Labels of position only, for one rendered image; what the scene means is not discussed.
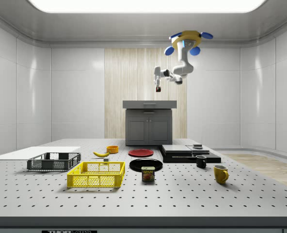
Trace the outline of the yellow mug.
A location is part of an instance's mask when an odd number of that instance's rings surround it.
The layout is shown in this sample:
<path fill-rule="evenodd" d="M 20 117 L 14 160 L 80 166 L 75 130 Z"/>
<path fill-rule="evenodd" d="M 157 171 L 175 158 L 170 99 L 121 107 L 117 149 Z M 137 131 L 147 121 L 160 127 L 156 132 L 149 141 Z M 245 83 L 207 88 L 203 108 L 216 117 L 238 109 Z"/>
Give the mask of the yellow mug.
<path fill-rule="evenodd" d="M 224 184 L 229 178 L 228 168 L 222 165 L 215 165 L 214 176 L 217 183 Z"/>

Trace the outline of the red plate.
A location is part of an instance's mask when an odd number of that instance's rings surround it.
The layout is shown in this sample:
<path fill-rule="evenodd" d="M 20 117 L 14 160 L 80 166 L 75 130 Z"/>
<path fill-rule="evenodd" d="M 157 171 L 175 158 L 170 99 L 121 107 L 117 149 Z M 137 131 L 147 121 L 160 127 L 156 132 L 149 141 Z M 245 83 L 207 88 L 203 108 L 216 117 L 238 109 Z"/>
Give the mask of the red plate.
<path fill-rule="evenodd" d="M 135 149 L 135 150 L 130 150 L 128 154 L 133 157 L 148 157 L 148 156 L 152 156 L 154 152 L 148 149 Z"/>

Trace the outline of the black plate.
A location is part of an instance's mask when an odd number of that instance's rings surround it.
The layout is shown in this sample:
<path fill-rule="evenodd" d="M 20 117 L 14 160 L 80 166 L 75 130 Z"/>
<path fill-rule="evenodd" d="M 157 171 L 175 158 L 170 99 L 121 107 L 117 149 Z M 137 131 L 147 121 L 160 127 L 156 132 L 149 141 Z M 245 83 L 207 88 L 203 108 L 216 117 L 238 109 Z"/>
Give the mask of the black plate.
<path fill-rule="evenodd" d="M 129 163 L 129 166 L 132 170 L 137 172 L 141 172 L 143 166 L 153 166 L 155 171 L 158 171 L 162 169 L 163 163 L 156 159 L 141 158 L 132 160 Z"/>

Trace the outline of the black mug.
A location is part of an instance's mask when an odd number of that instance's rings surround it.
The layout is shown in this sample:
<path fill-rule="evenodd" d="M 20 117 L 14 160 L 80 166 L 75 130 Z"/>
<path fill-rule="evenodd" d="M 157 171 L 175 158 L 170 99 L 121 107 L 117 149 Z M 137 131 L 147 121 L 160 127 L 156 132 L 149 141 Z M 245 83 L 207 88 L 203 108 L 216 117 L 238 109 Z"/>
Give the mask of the black mug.
<path fill-rule="evenodd" d="M 204 155 L 196 155 L 196 165 L 199 168 L 205 168 L 207 164 L 207 157 Z"/>

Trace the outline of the flat-sided can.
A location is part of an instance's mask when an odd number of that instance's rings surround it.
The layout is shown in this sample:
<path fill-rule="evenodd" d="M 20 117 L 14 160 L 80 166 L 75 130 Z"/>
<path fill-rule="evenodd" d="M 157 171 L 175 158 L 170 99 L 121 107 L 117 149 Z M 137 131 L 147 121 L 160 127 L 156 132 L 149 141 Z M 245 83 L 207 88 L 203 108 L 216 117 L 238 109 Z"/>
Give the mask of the flat-sided can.
<path fill-rule="evenodd" d="M 142 181 L 154 181 L 155 180 L 155 167 L 154 166 L 143 166 L 142 170 Z"/>

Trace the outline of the dark grey basket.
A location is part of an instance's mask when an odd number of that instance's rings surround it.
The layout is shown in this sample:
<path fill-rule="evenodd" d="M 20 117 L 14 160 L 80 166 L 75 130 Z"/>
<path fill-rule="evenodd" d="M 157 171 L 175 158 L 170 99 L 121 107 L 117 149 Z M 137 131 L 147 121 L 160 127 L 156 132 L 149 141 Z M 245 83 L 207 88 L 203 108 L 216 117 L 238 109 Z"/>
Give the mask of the dark grey basket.
<path fill-rule="evenodd" d="M 35 171 L 68 171 L 81 161 L 81 153 L 46 152 L 27 161 L 27 169 Z"/>

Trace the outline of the white cabinet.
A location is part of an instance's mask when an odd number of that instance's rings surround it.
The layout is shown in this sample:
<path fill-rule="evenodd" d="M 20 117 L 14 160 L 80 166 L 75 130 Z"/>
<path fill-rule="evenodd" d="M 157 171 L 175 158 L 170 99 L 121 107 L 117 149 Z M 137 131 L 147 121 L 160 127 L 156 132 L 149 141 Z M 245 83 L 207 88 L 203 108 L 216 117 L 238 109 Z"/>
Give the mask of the white cabinet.
<path fill-rule="evenodd" d="M 126 109 L 126 145 L 172 144 L 171 109 Z"/>

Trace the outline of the white drawer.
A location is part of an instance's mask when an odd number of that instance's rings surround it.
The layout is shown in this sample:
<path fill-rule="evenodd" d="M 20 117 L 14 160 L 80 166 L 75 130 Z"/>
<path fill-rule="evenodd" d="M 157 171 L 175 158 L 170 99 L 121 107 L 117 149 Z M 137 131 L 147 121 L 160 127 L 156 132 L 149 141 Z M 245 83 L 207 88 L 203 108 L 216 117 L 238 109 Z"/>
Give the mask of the white drawer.
<path fill-rule="evenodd" d="M 124 100 L 124 109 L 175 109 L 176 100 Z"/>

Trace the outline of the drone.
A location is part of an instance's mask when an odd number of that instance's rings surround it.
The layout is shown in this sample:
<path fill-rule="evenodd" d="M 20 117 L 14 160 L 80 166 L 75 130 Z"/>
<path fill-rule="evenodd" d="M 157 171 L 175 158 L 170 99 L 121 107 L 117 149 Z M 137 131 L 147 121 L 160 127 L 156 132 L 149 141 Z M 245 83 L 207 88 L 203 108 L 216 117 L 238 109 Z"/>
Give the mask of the drone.
<path fill-rule="evenodd" d="M 183 31 L 183 32 L 176 33 L 169 37 L 169 40 L 171 40 L 172 45 L 167 47 L 164 53 L 167 56 L 171 55 L 174 52 L 174 50 L 178 49 L 177 43 L 179 41 L 182 41 L 183 47 L 185 47 L 186 41 L 190 40 L 190 41 L 195 42 L 192 49 L 190 50 L 190 54 L 193 56 L 198 55 L 200 53 L 200 48 L 198 47 L 198 45 L 201 43 L 202 37 L 205 39 L 212 39 L 213 35 L 207 32 L 199 33 L 198 31 Z"/>

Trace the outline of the yellow basket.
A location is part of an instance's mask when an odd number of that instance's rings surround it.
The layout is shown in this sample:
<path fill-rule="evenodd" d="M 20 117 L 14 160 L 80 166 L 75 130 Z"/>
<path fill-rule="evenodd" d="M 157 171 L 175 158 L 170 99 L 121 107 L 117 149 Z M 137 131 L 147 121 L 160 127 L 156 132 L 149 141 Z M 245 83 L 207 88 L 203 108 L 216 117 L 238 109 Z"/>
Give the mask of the yellow basket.
<path fill-rule="evenodd" d="M 81 162 L 67 173 L 68 187 L 120 187 L 125 162 Z"/>

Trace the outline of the white board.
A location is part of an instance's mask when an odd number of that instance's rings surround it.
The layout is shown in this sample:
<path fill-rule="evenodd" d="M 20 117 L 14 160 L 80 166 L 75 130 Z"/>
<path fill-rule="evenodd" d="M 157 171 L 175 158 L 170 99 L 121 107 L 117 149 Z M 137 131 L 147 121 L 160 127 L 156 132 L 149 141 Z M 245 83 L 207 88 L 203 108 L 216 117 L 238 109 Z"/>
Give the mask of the white board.
<path fill-rule="evenodd" d="M 46 152 L 73 152 L 80 147 L 29 147 L 0 155 L 0 160 L 28 160 Z"/>

